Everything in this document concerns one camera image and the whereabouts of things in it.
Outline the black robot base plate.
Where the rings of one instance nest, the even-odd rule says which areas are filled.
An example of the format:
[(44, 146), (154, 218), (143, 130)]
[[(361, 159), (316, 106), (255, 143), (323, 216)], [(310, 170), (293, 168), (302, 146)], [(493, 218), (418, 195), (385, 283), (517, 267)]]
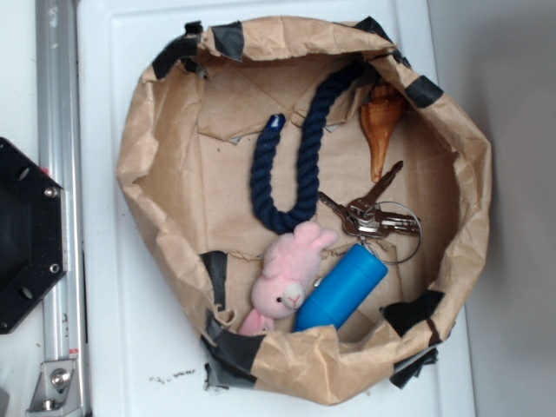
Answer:
[(1, 334), (13, 332), (65, 274), (63, 188), (1, 139)]

